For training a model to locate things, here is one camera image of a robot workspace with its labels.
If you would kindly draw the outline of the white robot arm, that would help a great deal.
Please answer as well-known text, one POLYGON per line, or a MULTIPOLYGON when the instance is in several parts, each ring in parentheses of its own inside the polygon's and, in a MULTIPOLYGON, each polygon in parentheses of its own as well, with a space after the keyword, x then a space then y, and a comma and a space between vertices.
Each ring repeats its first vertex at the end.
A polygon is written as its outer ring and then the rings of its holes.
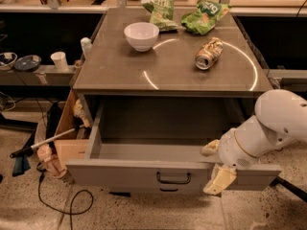
POLYGON ((213 196, 221 193, 234 182, 239 170, 250 168, 260 156, 294 140, 307 141, 307 100, 284 89, 263 93, 251 117, 201 149, 201 155, 216 154, 221 159, 203 191, 213 196))

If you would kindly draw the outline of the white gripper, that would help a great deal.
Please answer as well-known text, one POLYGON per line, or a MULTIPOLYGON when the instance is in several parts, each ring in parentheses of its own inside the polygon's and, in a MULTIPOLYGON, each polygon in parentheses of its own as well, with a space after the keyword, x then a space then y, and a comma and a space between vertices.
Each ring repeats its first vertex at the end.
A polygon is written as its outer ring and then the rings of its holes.
POLYGON ((225 133, 220 141, 215 139, 201 149, 201 155, 219 154, 224 165, 215 164, 207 173, 203 192, 216 196, 229 187, 237 177, 236 170, 246 170, 258 162, 256 157, 244 151, 237 141, 235 128, 225 133))

